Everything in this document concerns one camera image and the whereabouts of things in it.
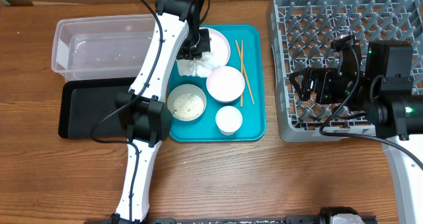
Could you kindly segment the white napkin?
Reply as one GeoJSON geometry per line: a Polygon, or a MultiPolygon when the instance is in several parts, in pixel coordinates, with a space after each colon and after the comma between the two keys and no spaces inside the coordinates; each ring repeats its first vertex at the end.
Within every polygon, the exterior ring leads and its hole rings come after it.
{"type": "Polygon", "coordinates": [[[178,59],[176,65],[181,76],[206,78],[214,69],[225,66],[227,60],[227,56],[219,56],[207,52],[199,59],[178,59]]]}

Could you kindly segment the pink bowl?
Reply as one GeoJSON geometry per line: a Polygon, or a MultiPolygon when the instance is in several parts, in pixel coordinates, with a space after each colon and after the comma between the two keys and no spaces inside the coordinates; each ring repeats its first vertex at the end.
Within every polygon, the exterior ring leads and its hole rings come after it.
{"type": "Polygon", "coordinates": [[[241,72],[230,66],[214,69],[206,79],[209,94],[218,102],[229,103],[237,100],[245,88],[241,72]]]}

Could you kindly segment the grey bowl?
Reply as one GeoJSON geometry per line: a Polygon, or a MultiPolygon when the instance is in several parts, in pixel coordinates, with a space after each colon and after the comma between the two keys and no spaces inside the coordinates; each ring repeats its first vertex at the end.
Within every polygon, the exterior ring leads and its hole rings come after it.
{"type": "Polygon", "coordinates": [[[194,94],[194,95],[198,95],[202,99],[202,101],[204,103],[204,110],[206,109],[207,99],[206,99],[206,95],[203,92],[203,90],[200,89],[199,87],[197,87],[196,85],[184,84],[184,85],[180,85],[180,86],[174,88],[170,92],[170,94],[168,96],[167,106],[168,106],[168,109],[172,112],[172,114],[173,114],[173,104],[174,104],[174,101],[175,101],[175,99],[178,96],[180,96],[182,94],[194,94]]]}

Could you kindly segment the rice pile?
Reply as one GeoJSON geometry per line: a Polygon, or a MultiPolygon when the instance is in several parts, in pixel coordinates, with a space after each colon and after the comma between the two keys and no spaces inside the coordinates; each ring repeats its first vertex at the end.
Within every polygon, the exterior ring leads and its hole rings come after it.
{"type": "Polygon", "coordinates": [[[173,104],[173,114],[183,121],[195,120],[204,110],[204,103],[198,95],[182,94],[173,104]]]}

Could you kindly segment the small white cup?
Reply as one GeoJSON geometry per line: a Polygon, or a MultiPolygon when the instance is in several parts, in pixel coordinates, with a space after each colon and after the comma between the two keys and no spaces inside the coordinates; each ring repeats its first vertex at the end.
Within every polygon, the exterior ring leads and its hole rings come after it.
{"type": "Polygon", "coordinates": [[[243,123],[243,115],[234,106],[224,106],[217,111],[215,122],[223,135],[233,135],[243,123]]]}

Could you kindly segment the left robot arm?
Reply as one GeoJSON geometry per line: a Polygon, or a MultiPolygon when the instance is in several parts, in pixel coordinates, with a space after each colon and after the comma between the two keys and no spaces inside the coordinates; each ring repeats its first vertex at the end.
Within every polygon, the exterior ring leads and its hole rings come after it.
{"type": "Polygon", "coordinates": [[[178,59],[210,52],[210,37],[200,25],[209,0],[155,0],[155,29],[140,72],[129,91],[116,97],[126,133],[128,162],[121,200],[110,223],[145,223],[149,186],[158,150],[169,136],[173,116],[165,105],[169,77],[178,59]]]}

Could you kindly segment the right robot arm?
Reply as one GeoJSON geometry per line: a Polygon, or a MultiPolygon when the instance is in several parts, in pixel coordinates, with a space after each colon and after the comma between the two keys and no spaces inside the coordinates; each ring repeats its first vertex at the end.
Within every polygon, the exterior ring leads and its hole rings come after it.
{"type": "Polygon", "coordinates": [[[353,35],[336,37],[331,48],[340,54],[337,68],[305,68],[289,75],[302,101],[316,94],[319,104],[337,104],[320,126],[321,135],[378,141],[389,163],[399,221],[422,222],[422,96],[413,95],[413,47],[405,41],[369,42],[365,70],[360,69],[360,42],[353,35]],[[335,133],[325,127],[343,107],[365,117],[375,135],[335,133]]]}

